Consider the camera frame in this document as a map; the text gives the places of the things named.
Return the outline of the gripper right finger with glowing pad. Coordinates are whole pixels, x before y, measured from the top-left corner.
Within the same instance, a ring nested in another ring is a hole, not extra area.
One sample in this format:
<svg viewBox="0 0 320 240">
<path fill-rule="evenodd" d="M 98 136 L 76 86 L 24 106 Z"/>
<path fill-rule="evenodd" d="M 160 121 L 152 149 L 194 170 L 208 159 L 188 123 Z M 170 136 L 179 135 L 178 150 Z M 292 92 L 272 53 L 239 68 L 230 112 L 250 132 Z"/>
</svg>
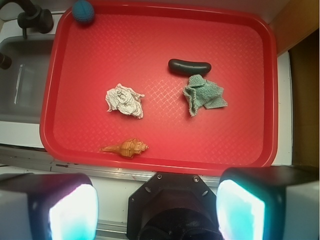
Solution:
<svg viewBox="0 0 320 240">
<path fill-rule="evenodd" d="M 318 240 L 319 168 L 228 168 L 217 188 L 216 213 L 225 240 Z"/>
</svg>

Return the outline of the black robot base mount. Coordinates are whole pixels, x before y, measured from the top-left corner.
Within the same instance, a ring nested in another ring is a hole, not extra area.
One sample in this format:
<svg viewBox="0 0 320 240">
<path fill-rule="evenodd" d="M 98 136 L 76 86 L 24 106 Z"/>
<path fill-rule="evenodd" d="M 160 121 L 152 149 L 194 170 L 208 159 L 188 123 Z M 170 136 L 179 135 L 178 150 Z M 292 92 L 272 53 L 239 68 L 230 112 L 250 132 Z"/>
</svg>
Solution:
<svg viewBox="0 0 320 240">
<path fill-rule="evenodd" d="M 221 240 L 216 194 L 198 175 L 157 172 L 128 198 L 130 240 Z"/>
</svg>

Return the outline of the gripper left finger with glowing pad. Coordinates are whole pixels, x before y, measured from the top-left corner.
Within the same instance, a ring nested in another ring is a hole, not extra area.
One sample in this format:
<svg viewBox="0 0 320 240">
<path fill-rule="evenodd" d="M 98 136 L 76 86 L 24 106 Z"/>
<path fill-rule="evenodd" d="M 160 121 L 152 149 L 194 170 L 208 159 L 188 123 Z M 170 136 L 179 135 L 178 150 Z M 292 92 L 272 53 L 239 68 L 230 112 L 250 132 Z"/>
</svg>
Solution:
<svg viewBox="0 0 320 240">
<path fill-rule="evenodd" d="M 2 240 L 93 240 L 98 193 L 83 173 L 0 176 Z"/>
</svg>

